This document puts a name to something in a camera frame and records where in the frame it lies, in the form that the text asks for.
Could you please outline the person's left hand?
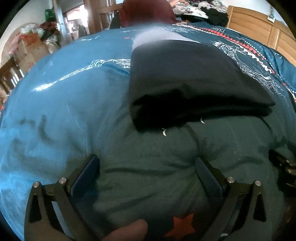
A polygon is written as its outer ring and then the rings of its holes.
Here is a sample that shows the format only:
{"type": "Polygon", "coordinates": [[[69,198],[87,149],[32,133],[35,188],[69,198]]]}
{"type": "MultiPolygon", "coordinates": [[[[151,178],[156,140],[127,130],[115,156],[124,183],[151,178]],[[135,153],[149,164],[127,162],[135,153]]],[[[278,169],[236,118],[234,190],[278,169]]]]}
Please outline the person's left hand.
{"type": "Polygon", "coordinates": [[[145,220],[140,219],[128,226],[114,230],[107,235],[103,241],[139,241],[144,240],[147,234],[148,224],[145,220]]]}

